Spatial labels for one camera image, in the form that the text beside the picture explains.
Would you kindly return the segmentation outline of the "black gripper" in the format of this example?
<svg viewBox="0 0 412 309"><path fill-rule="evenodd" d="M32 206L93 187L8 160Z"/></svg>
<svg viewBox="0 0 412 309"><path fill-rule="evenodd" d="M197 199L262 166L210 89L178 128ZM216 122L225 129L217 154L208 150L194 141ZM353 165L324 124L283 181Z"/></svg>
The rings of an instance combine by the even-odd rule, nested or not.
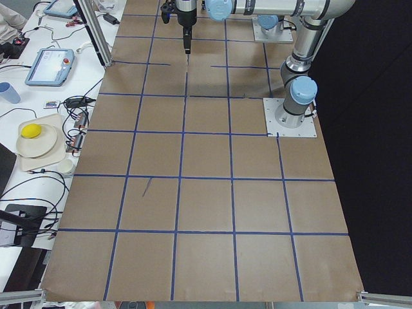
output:
<svg viewBox="0 0 412 309"><path fill-rule="evenodd" d="M197 0L176 0L178 23L183 26L183 48L191 53L192 26L197 22Z"/></svg>

